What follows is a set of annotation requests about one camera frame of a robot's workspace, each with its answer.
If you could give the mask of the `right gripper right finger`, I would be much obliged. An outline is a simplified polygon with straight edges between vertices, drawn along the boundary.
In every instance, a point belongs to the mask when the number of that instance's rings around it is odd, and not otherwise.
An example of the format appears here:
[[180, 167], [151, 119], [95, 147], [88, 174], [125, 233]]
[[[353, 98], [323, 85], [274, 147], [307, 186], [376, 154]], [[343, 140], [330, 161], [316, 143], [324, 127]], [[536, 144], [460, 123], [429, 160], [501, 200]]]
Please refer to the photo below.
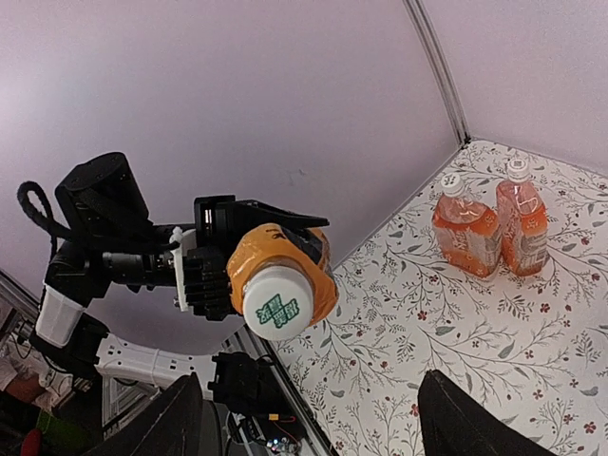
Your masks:
[[552, 455], [498, 420], [439, 370], [426, 372], [417, 400], [427, 456]]

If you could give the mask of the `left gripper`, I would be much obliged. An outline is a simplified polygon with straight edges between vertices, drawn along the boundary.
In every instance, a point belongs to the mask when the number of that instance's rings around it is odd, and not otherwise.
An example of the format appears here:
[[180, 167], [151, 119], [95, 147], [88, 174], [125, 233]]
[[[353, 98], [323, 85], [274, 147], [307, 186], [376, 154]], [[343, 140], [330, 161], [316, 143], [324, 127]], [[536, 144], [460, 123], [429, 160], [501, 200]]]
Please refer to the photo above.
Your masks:
[[330, 225], [327, 218], [294, 213], [254, 199], [237, 201], [234, 195], [195, 199], [194, 226], [175, 228], [170, 238], [178, 244], [171, 254], [181, 311], [216, 322], [238, 313], [226, 271], [238, 243], [236, 233], [247, 233], [266, 223], [290, 230]]

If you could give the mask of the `small orange black bottle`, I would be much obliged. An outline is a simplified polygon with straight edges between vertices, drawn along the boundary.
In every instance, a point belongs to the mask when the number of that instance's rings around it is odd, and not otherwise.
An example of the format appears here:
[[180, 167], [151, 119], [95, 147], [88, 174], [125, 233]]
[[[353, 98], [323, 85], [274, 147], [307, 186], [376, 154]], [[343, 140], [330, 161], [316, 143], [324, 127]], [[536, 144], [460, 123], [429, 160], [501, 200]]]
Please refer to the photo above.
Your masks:
[[265, 223], [249, 231], [227, 262], [234, 309], [258, 337], [296, 337], [338, 301], [330, 245], [322, 230]]

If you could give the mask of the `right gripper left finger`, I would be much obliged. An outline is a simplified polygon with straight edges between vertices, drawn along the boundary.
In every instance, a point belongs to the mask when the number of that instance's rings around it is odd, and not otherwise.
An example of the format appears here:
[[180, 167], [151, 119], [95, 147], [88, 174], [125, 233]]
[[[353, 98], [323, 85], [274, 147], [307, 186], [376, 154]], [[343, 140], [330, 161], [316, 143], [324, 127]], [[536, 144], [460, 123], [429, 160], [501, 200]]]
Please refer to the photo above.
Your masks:
[[196, 455], [203, 399], [192, 373], [176, 380], [117, 434], [87, 452], [97, 456]]

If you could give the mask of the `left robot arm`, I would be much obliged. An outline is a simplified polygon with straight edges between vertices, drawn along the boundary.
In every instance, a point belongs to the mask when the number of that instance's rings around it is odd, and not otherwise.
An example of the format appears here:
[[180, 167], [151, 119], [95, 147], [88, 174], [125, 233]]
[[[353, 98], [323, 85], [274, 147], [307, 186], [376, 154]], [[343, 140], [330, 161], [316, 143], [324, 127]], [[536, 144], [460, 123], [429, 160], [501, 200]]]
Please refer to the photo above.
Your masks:
[[63, 369], [171, 386], [194, 375], [206, 399], [257, 396], [272, 364], [242, 352], [173, 353], [113, 334], [86, 314], [112, 284], [171, 287], [184, 312], [210, 321], [243, 316], [267, 340], [291, 338], [336, 301], [325, 218], [233, 195], [199, 197], [190, 223], [150, 220], [127, 157], [110, 152], [73, 168], [55, 190], [58, 222], [34, 181], [17, 191], [25, 215], [51, 238], [45, 294], [31, 343]]

